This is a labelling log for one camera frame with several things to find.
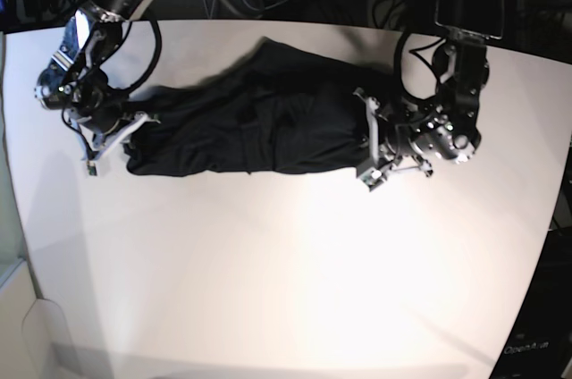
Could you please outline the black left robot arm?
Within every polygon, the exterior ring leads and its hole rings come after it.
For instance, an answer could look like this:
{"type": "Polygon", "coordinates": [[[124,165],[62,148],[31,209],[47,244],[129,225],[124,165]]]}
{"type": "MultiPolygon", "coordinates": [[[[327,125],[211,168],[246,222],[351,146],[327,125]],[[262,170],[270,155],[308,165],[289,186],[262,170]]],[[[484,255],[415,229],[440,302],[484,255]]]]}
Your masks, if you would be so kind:
{"type": "Polygon", "coordinates": [[[353,168],[371,186],[401,171],[381,115],[388,74],[265,38],[204,83],[134,99],[162,48],[147,0],[83,0],[67,21],[35,95],[79,139],[88,174],[116,147],[137,176],[353,168]]]}

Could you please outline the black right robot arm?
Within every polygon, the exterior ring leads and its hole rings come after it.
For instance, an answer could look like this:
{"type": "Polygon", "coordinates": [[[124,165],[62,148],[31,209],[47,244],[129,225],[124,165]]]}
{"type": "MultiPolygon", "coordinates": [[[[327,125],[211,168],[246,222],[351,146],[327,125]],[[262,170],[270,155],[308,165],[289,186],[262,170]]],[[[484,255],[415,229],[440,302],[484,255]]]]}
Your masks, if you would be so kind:
{"type": "MultiPolygon", "coordinates": [[[[50,83],[38,86],[45,103],[72,108],[75,131],[90,128],[95,139],[84,151],[90,164],[105,152],[108,137],[123,139],[122,110],[133,87],[111,88],[102,64],[122,45],[124,24],[150,19],[154,0],[83,0],[65,26],[63,42],[46,71],[50,83]]],[[[420,99],[399,88],[389,120],[390,137],[377,133],[381,113],[372,98],[366,100],[372,132],[370,163],[395,168],[406,156],[426,168],[435,154],[458,163],[477,150],[481,136],[476,127],[479,95],[489,76],[486,41],[503,32],[505,0],[436,0],[435,22],[447,31],[428,64],[436,79],[432,97],[420,99]]]]}

